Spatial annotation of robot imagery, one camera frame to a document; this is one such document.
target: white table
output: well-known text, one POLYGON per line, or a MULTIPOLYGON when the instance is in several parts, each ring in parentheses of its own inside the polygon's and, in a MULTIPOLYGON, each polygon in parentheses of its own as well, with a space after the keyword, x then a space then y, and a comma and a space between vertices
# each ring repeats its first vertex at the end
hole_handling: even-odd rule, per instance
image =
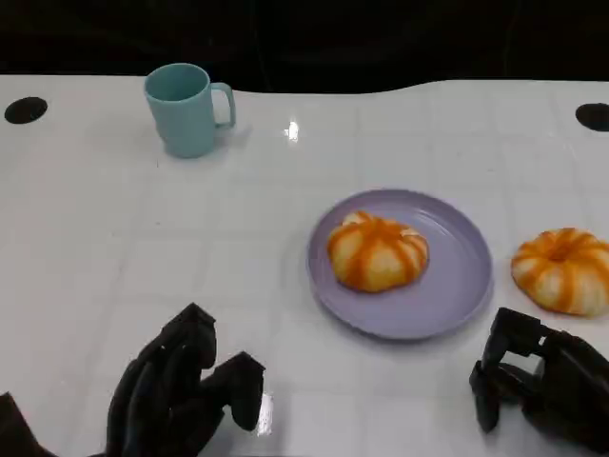
POLYGON ((205 456, 580 455, 517 410, 484 440, 467 380, 503 305, 609 356, 606 320, 542 312, 508 271, 518 243, 543 229, 609 238, 608 136, 574 116, 582 103, 608 102, 609 85, 237 92, 232 135, 181 161, 163 153, 142 84, 0 77, 0 107, 49 101, 37 122, 0 122, 0 391, 15 396, 41 443, 62 456, 102 449, 126 363, 195 301, 218 320, 219 361, 249 351, 267 366, 275 401, 269 436, 227 419, 205 456), (482 318, 450 337, 390 346, 319 311, 307 236, 322 211, 373 187, 430 192, 480 226, 497 279, 482 318))

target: cup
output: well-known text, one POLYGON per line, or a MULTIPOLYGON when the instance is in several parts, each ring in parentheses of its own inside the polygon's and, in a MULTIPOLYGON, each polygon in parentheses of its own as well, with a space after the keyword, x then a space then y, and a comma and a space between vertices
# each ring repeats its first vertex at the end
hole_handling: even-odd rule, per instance
POLYGON ((211 83, 196 65, 170 64, 146 78, 144 91, 166 151, 176 157, 194 158, 214 147, 216 130, 235 125, 235 100, 224 83, 211 83), (211 91, 221 90, 230 106, 230 120, 218 124, 213 114, 211 91))

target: bread bun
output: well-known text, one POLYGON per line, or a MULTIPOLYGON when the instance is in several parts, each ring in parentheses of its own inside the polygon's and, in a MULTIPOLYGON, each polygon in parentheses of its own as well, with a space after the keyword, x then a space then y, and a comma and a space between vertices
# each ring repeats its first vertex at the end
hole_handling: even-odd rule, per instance
POLYGON ((609 245, 592 233, 545 231, 516 252, 512 276, 542 308, 581 316, 609 310, 609 245))
POLYGON ((366 292, 413 282, 429 256, 427 242, 416 230, 363 211, 347 215, 332 230, 327 252, 338 280, 366 292))

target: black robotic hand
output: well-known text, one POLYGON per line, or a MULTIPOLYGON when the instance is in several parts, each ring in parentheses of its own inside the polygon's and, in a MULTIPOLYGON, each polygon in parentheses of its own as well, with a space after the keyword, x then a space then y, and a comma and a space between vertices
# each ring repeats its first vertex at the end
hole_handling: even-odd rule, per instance
POLYGON ((609 362, 577 336, 500 308, 469 383, 486 432, 497 425, 502 402, 520 403, 541 431, 609 452, 609 362), (502 363, 508 351, 538 355, 535 373, 502 363))
POLYGON ((110 403, 107 457, 196 457, 226 405, 240 427, 256 427, 262 365, 242 352, 201 381, 216 359, 214 322, 191 304, 129 364, 110 403))

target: purple plate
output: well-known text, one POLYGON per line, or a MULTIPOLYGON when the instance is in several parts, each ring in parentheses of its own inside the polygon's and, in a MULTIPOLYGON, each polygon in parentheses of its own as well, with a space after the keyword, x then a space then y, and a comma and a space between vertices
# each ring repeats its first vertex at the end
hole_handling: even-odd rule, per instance
POLYGON ((403 189, 380 189, 347 198, 313 230, 307 269, 318 301, 339 319, 366 333, 391 339, 421 339, 470 319, 490 301, 492 260, 478 228, 436 198, 403 189), (381 293, 342 286, 325 250, 330 231, 362 209, 408 224, 429 244, 429 263, 416 282, 381 293))

